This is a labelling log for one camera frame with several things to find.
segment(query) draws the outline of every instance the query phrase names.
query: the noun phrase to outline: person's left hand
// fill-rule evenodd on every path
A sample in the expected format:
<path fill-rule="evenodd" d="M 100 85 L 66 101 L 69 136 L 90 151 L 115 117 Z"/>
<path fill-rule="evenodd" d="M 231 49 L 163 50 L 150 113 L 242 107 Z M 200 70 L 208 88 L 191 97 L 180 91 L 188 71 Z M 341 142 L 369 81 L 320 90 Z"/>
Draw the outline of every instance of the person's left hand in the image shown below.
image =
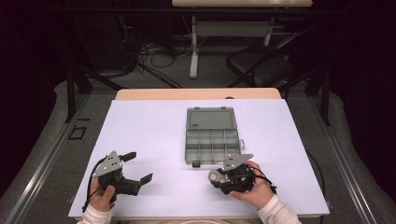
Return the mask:
<path fill-rule="evenodd" d="M 92 196 L 90 198 L 90 205 L 99 212 L 110 211 L 114 206 L 114 203 L 110 203 L 110 200 L 115 191 L 116 189 L 111 185 L 109 185 L 106 190 L 103 190 L 99 184 L 99 179 L 95 178 L 91 184 L 90 194 L 92 194 Z"/>

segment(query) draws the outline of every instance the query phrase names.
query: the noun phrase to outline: black chair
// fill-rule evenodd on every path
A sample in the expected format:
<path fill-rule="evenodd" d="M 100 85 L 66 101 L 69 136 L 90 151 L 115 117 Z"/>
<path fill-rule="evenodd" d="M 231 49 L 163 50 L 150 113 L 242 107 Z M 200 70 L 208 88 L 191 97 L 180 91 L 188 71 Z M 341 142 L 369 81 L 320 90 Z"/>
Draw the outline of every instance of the black chair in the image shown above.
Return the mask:
<path fill-rule="evenodd" d="M 295 68 L 284 57 L 317 29 L 317 26 L 309 27 L 273 47 L 256 44 L 233 53 L 227 58 L 227 67 L 239 78 L 229 87 L 234 87 L 241 82 L 246 82 L 251 87 L 275 87 L 278 89 L 282 87 L 282 90 L 285 90 L 285 99 L 287 99 L 290 85 L 279 83 L 290 78 Z"/>

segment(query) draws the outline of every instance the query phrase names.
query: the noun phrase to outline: wooden desk top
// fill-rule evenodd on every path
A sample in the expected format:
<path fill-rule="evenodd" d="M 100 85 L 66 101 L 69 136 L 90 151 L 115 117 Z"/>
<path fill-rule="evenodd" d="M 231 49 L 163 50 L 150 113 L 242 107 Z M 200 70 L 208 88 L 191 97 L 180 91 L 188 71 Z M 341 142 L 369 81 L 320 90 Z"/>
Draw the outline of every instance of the wooden desk top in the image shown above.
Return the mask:
<path fill-rule="evenodd" d="M 275 88 L 120 90 L 116 100 L 281 99 Z"/>
<path fill-rule="evenodd" d="M 311 7 L 311 0 L 173 0 L 174 7 Z"/>

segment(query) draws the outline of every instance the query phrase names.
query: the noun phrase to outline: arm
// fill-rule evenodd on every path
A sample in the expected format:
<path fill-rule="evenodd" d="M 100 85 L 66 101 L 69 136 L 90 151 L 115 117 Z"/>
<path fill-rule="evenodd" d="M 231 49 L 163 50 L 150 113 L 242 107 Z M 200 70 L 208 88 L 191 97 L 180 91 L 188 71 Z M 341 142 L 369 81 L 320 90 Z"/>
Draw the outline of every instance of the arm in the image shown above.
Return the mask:
<path fill-rule="evenodd" d="M 98 178 L 92 181 L 90 204 L 82 215 L 82 221 L 78 224 L 108 224 L 113 217 L 114 203 L 110 203 L 115 193 L 115 188 L 109 185 L 106 191 L 102 189 Z"/>
<path fill-rule="evenodd" d="M 253 171 L 255 175 L 262 175 L 260 166 L 257 163 L 247 161 L 246 165 L 254 168 Z M 235 199 L 249 202 L 256 207 L 264 224 L 300 223 L 297 215 L 287 204 L 279 200 L 264 179 L 256 177 L 254 187 L 251 191 L 244 193 L 232 191 L 230 195 Z"/>

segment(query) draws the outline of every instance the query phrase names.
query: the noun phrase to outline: gray carpet floor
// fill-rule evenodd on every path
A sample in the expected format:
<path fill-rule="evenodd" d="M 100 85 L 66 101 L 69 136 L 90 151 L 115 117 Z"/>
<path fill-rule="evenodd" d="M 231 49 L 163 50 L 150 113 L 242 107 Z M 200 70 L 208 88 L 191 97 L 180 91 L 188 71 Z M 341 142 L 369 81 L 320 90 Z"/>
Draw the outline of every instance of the gray carpet floor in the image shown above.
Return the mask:
<path fill-rule="evenodd" d="M 200 48 L 197 79 L 189 79 L 189 56 L 176 57 L 170 66 L 157 69 L 185 88 L 226 87 L 235 79 L 235 75 L 232 75 L 231 71 L 226 68 L 224 58 L 230 52 L 244 47 L 250 40 L 244 39 L 243 44 L 240 44 L 238 39 L 227 42 L 219 42 L 217 39 L 206 41 Z M 146 65 L 153 67 L 149 58 L 150 56 L 148 56 Z M 172 57 L 167 54 L 153 56 L 153 63 L 157 66 L 167 65 L 172 60 Z M 128 88 L 169 88 L 157 78 L 148 73 L 141 73 L 138 69 L 127 76 L 112 80 Z M 32 177 L 55 147 L 59 148 L 59 153 L 56 154 L 54 163 L 49 166 L 49 172 L 44 175 L 43 184 L 37 187 L 33 200 L 29 204 L 24 204 L 26 208 L 23 212 L 17 215 L 21 216 L 20 223 L 76 223 L 75 220 L 67 216 L 71 206 L 69 201 L 78 190 L 93 146 L 105 120 L 106 112 L 116 94 L 96 80 L 92 80 L 92 85 L 94 86 L 92 94 L 86 96 L 77 93 L 80 102 L 83 103 L 79 106 L 79 111 L 70 124 L 64 123 L 67 116 L 65 83 L 55 89 L 58 94 L 57 104 L 48 124 L 20 173 L 0 200 L 1 223 L 5 223 L 7 219 L 10 221 L 10 214 L 15 216 L 13 214 L 15 205 L 21 201 L 24 192 L 29 190 L 27 187 Z M 332 203 L 332 208 L 331 214 L 324 218 L 323 223 L 365 223 L 354 198 L 351 196 L 350 189 L 337 167 L 328 136 L 320 125 L 322 120 L 318 117 L 318 110 L 315 107 L 317 99 L 306 98 L 303 89 L 304 83 L 293 88 L 288 105 L 306 150 L 318 161 L 324 175 L 325 197 L 328 202 Z M 359 183 L 361 193 L 367 200 L 376 223 L 396 223 L 394 202 L 374 182 L 350 142 L 342 101 L 332 94 L 330 102 L 330 130 Z M 80 140 L 70 140 L 71 132 L 70 129 L 65 128 L 67 125 L 85 127 L 84 137 Z M 321 183 L 318 167 L 313 161 L 312 166 L 318 182 Z M 302 222 L 320 223 L 320 220 L 319 218 L 303 218 Z"/>

